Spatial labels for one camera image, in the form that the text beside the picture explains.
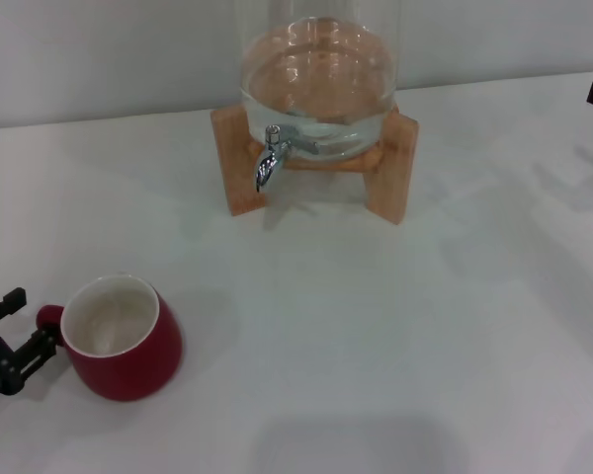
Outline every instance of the white wall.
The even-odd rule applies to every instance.
[[[593,0],[405,1],[402,87],[593,70]],[[0,126],[235,101],[233,10],[233,0],[0,0]]]

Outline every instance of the metal spigot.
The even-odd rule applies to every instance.
[[[295,126],[269,125],[266,127],[266,147],[257,160],[255,169],[255,188],[260,193],[294,150],[302,150],[312,155],[320,152],[318,143],[303,139]]]

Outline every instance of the glass jar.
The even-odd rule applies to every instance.
[[[317,143],[312,160],[374,145],[393,107],[401,0],[236,0],[250,134],[269,125]]]

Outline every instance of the mug handle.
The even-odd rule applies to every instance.
[[[49,304],[40,309],[40,311],[38,311],[38,316],[36,316],[36,326],[38,329],[50,327],[57,332],[59,335],[59,340],[57,341],[58,346],[63,346],[64,344],[63,337],[61,336],[61,330],[59,329],[62,313],[63,306]]]

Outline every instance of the wooden leg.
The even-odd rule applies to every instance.
[[[211,120],[230,213],[239,215],[264,207],[266,197],[254,187],[257,157],[248,153],[251,138],[245,109],[233,106],[213,111]]]
[[[382,159],[363,174],[367,209],[395,225],[406,212],[418,132],[417,121],[391,112],[382,130]]]

